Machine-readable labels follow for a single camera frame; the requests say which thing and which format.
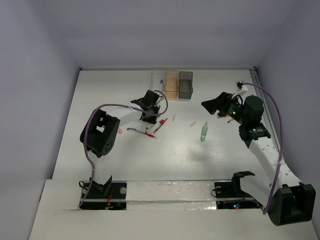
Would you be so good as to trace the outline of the green highlighter marker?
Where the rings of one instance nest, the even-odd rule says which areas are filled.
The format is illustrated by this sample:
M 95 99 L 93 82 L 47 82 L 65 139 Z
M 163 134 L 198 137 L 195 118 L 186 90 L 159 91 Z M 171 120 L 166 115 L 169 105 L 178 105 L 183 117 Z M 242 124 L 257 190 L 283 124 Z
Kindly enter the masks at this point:
M 205 124 L 202 127 L 201 134 L 200 134 L 200 141 L 201 142 L 205 141 L 206 136 L 207 136 L 207 132 L 208 132 L 208 123 L 205 122 Z

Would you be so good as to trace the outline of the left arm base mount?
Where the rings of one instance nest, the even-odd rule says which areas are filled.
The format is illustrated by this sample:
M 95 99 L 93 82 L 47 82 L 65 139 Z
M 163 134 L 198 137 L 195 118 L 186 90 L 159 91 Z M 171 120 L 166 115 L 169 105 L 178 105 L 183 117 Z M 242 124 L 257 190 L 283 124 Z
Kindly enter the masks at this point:
M 127 209 L 127 182 L 113 181 L 112 177 L 105 184 L 93 181 L 92 186 L 85 198 L 90 182 L 79 181 L 81 198 L 80 209 L 82 210 L 126 210 Z

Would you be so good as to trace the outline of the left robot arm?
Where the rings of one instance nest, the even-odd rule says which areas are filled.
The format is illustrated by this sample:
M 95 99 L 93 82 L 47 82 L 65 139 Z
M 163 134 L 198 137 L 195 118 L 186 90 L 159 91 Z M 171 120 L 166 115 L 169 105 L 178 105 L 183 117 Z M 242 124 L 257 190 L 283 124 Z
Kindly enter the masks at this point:
M 90 159 L 89 152 L 101 158 L 114 147 L 121 126 L 138 120 L 157 119 L 163 115 L 168 106 L 163 112 L 160 112 L 159 98 L 166 100 L 160 90 L 148 90 L 144 97 L 132 100 L 129 105 L 106 103 L 93 110 L 79 137 L 83 144 L 85 157 L 91 165 L 89 184 L 85 187 L 87 193 L 93 189 L 97 196 L 104 198 L 111 191 L 111 185 L 104 180 L 94 181 L 96 165 Z

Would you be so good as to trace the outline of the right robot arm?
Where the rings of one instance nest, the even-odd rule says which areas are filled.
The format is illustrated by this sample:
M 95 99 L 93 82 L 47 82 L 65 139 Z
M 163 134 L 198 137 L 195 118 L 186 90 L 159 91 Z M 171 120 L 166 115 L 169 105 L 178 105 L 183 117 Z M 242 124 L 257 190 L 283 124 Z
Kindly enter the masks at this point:
M 211 114 L 229 116 L 239 123 L 239 136 L 261 164 L 268 180 L 258 179 L 252 171 L 239 171 L 231 181 L 215 182 L 215 196 L 222 198 L 253 198 L 264 207 L 275 226 L 309 222 L 313 216 L 316 191 L 304 184 L 289 169 L 277 151 L 271 135 L 262 123 L 263 100 L 250 95 L 222 92 L 201 105 Z

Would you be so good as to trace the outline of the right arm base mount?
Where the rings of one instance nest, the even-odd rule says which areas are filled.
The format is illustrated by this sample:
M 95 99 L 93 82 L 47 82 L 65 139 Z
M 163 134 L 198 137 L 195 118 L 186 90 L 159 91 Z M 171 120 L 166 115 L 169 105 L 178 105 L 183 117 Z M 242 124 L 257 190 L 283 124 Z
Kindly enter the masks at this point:
M 218 210 L 262 209 L 263 206 L 250 194 L 241 189 L 241 178 L 255 176 L 251 171 L 239 171 L 231 180 L 216 181 L 211 196 L 216 198 Z

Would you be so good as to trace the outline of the red gel pen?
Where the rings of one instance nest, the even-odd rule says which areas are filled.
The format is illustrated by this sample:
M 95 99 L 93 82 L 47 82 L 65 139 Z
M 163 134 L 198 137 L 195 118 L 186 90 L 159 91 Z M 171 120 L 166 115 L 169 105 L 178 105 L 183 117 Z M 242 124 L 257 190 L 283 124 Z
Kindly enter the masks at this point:
M 159 125 L 158 127 L 153 131 L 153 133 L 155 134 L 162 126 L 163 124 L 168 120 L 168 118 L 162 119 L 159 121 Z

